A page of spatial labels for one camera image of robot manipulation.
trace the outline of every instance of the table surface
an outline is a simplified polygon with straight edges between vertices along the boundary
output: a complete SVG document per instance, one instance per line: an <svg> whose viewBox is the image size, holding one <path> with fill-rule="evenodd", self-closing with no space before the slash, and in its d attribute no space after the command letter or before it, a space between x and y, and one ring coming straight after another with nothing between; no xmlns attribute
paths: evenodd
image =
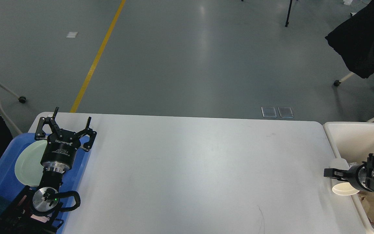
<svg viewBox="0 0 374 234"><path fill-rule="evenodd" d="M88 116L98 135L63 233L365 233L351 197L322 175L334 154L319 123L79 113L56 121L77 132Z"/></svg>

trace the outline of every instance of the chair wheel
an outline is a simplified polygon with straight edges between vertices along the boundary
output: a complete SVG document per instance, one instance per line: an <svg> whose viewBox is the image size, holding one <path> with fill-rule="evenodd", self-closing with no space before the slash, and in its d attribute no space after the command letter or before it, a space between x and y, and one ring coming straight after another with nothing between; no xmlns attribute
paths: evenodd
<svg viewBox="0 0 374 234"><path fill-rule="evenodd" d="M25 98L24 96L20 96L18 98L18 102L25 103L26 101L27 101L27 98Z"/></svg>

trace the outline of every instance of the blue tray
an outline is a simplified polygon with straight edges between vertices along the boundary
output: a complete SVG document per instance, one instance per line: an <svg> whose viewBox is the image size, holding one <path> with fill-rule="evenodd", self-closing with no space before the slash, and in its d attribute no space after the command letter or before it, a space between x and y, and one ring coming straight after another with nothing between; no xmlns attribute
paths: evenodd
<svg viewBox="0 0 374 234"><path fill-rule="evenodd" d="M80 142L82 142L83 144L88 140L89 137L85 136L80 139ZM11 141L0 159L0 195L9 201L14 200L25 186L21 184L15 176L14 166L19 154L33 142L35 142L34 133L24 133L17 136ZM87 161L89 160L89 155L90 151L85 152L82 149L77 150L73 168L65 173L63 177L64 184L60 187L59 192L77 190L80 179L85 171ZM70 197L66 202L63 200L63 206L72 206L73 202L73 197ZM66 221L67 216L68 212L60 212L57 218ZM58 234L62 233L63 227L64 225L59 228L59 230L57 231Z"/></svg>

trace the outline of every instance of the yellow floor line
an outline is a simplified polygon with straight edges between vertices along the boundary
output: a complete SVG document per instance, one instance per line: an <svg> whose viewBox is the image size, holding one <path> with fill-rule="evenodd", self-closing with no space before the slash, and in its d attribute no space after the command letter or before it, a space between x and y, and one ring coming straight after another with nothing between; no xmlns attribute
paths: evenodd
<svg viewBox="0 0 374 234"><path fill-rule="evenodd" d="M96 66L98 65L99 59L101 59L102 53L104 52L105 46L108 43L110 34L113 31L113 28L115 27L116 21L118 20L118 17L120 15L120 12L122 11L123 5L125 4L126 0L122 0L120 2L119 8L116 11L115 16L113 17L112 22L110 23L110 27L108 29L108 32L105 35L104 41L101 44L101 47L98 50L98 53L96 54L95 59L93 60L92 66L90 67L89 72L87 73L86 79L83 82L82 87L80 88L79 93L77 94L76 99L74 100L73 106L71 107L70 112L75 113L77 111L77 108L79 107L80 101L82 101L83 95L86 92L87 86L89 85L90 80L92 79L92 75L95 72Z"/></svg>

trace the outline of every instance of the gray floor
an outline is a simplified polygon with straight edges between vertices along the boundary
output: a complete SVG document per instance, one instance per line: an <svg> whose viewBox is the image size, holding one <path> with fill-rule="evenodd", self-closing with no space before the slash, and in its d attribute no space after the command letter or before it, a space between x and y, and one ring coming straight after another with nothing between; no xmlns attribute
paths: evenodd
<svg viewBox="0 0 374 234"><path fill-rule="evenodd" d="M70 110L120 0L0 1L0 90L24 132ZM78 112L262 119L291 107L320 123L374 117L374 74L349 71L324 39L365 6L354 0L127 0ZM65 38L78 31L77 38Z"/></svg>

